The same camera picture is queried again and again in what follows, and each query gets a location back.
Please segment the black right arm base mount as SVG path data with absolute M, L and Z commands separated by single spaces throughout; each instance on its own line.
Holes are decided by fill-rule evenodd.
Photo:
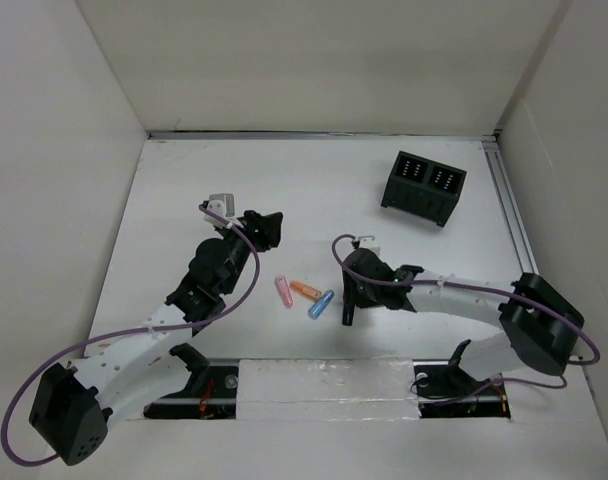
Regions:
M 445 362 L 420 361 L 409 390 L 418 398 L 422 419 L 505 418 L 510 409 L 505 388 L 488 379 L 478 381 L 460 368 L 470 340 L 461 342 Z

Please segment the blue translucent highlighter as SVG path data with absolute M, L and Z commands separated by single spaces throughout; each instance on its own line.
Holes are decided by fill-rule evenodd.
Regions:
M 325 291 L 318 300 L 309 308 L 308 317 L 311 319 L 318 319 L 319 316 L 325 311 L 328 305 L 331 303 L 335 296 L 333 290 Z

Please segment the black highlighter pink cap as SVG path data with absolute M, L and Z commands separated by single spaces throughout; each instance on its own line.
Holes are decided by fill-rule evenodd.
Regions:
M 350 327 L 350 326 L 353 325 L 354 312 L 355 312 L 355 305 L 354 304 L 352 304 L 352 303 L 345 303 L 343 305 L 342 317 L 341 317 L 341 324 L 343 326 Z

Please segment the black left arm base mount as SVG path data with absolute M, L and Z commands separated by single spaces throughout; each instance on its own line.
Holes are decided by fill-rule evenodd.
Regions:
M 211 362 L 203 380 L 191 378 L 186 387 L 143 409 L 151 420 L 231 420 L 236 418 L 239 361 Z

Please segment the pink translucent highlighter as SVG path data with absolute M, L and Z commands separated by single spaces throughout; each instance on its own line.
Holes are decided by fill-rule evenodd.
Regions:
M 294 305 L 294 300 L 291 294 L 289 282 L 287 281 L 286 277 L 283 275 L 277 276 L 274 283 L 283 305 L 287 309 L 292 308 Z

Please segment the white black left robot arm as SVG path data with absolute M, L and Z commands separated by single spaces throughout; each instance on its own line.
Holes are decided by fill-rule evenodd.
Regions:
M 141 326 L 108 336 L 108 347 L 75 366 L 55 359 L 40 373 L 29 422 L 66 465 L 88 459 L 113 427 L 146 405 L 206 387 L 210 362 L 191 341 L 229 312 L 224 298 L 246 262 L 278 247 L 283 215 L 247 210 L 207 218 L 217 236 L 197 246 L 179 285 Z

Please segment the orange translucent highlighter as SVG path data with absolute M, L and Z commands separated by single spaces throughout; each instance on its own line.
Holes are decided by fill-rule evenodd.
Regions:
M 291 281 L 290 288 L 299 295 L 314 302 L 319 300 L 323 295 L 320 290 L 298 281 Z

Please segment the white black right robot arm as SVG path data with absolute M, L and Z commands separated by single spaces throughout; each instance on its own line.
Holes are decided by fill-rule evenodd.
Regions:
M 427 384 L 467 394 L 499 374 L 526 366 L 560 377 L 584 326 L 584 318 L 546 280 L 524 273 L 509 283 L 447 277 L 419 266 L 392 269 L 373 251 L 357 248 L 343 261 L 342 323 L 356 309 L 384 307 L 438 313 L 497 328 L 483 340 L 461 341 Z

